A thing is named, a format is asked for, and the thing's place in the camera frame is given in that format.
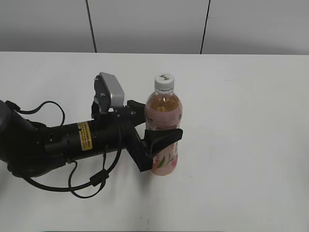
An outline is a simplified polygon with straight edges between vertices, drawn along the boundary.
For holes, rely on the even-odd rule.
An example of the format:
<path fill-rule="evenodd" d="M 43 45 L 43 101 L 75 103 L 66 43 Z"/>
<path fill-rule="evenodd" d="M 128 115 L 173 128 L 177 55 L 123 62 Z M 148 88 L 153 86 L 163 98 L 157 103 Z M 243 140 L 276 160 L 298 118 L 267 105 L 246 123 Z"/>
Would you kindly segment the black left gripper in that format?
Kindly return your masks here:
<path fill-rule="evenodd" d="M 140 172 L 148 171 L 153 160 L 166 147 L 182 139 L 182 129 L 145 130 L 142 140 L 135 127 L 145 123 L 145 104 L 128 100 L 127 105 L 101 114 L 93 102 L 91 116 L 95 134 L 96 150 L 106 153 L 116 151 L 112 165 L 107 169 L 111 172 L 120 159 L 123 149 L 127 150 Z"/>

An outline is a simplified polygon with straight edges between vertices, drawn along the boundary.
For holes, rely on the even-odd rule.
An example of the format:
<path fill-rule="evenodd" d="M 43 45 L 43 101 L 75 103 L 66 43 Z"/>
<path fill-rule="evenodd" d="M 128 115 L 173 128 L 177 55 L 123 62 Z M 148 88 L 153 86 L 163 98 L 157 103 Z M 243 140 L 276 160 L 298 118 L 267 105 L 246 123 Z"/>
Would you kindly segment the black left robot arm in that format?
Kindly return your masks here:
<path fill-rule="evenodd" d="M 10 101 L 0 103 L 0 159 L 13 175 L 38 177 L 74 160 L 126 149 L 141 172 L 150 170 L 153 158 L 181 140 L 179 128 L 146 130 L 141 139 L 136 126 L 145 122 L 144 104 L 129 100 L 127 107 L 80 123 L 48 127 L 23 118 Z"/>

